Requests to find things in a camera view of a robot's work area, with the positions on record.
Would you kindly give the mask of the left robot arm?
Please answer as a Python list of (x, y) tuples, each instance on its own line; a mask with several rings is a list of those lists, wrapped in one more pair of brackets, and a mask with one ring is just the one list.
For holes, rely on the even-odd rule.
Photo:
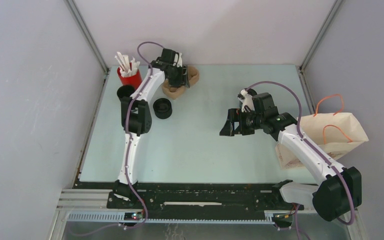
[(119, 173), (113, 194), (125, 208), (133, 208), (138, 202), (138, 194), (133, 184), (138, 181), (136, 167), (137, 155), (141, 146), (142, 135), (152, 126), (149, 100), (158, 89), (175, 100), (187, 88), (194, 85), (198, 75), (190, 75), (188, 66), (183, 63), (183, 54), (163, 48), (161, 55), (148, 64), (148, 70), (142, 83), (130, 96), (120, 99), (121, 123), (125, 131), (123, 168)]

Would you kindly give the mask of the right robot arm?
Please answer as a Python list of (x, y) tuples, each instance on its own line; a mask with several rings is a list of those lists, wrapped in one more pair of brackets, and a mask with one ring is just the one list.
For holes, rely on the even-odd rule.
[(291, 204), (312, 207), (331, 222), (362, 204), (362, 175), (333, 160), (298, 126), (291, 114), (279, 113), (273, 97), (265, 92), (251, 95), (245, 89), (238, 94), (240, 108), (230, 108), (220, 136), (253, 135), (263, 130), (290, 150), (316, 181), (316, 185), (284, 180), (274, 186), (271, 204), (284, 209)]

